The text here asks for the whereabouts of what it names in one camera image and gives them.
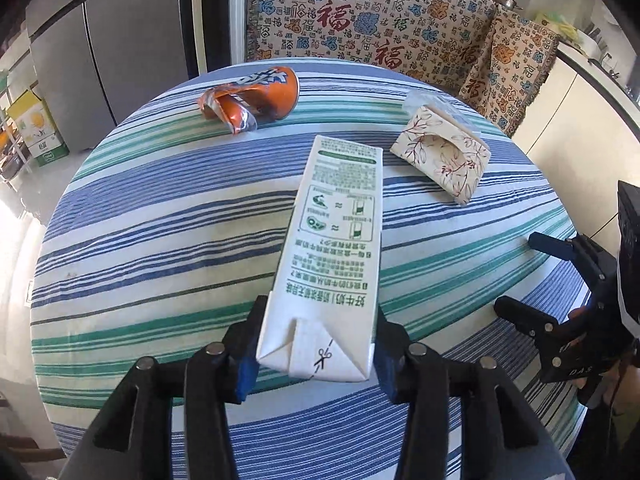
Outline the person's right hand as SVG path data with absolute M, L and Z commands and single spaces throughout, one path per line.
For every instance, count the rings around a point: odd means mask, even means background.
M 596 390 L 581 393 L 579 401 L 590 410 L 606 405 L 614 415 L 631 414 L 639 407 L 639 370 L 619 359 L 606 372 Z

